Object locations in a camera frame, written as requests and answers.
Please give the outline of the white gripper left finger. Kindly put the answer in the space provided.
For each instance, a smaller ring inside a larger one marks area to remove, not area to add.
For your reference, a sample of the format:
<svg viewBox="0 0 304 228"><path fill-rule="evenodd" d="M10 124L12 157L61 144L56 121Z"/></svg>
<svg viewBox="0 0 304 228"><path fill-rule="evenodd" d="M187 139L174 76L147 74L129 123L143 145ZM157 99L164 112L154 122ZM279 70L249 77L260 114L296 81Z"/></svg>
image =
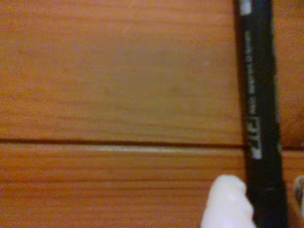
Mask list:
<svg viewBox="0 0 304 228"><path fill-rule="evenodd" d="M211 185L202 228L254 228L254 207L245 183L235 175L220 175Z"/></svg>

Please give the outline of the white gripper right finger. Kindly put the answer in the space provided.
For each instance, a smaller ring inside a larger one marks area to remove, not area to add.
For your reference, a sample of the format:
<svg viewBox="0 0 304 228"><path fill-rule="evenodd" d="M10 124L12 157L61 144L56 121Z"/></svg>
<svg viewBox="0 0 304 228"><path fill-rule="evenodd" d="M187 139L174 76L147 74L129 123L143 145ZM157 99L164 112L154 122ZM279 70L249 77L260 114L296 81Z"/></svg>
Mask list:
<svg viewBox="0 0 304 228"><path fill-rule="evenodd" d="M297 176L294 181L294 195L299 211L304 210L304 176Z"/></svg>

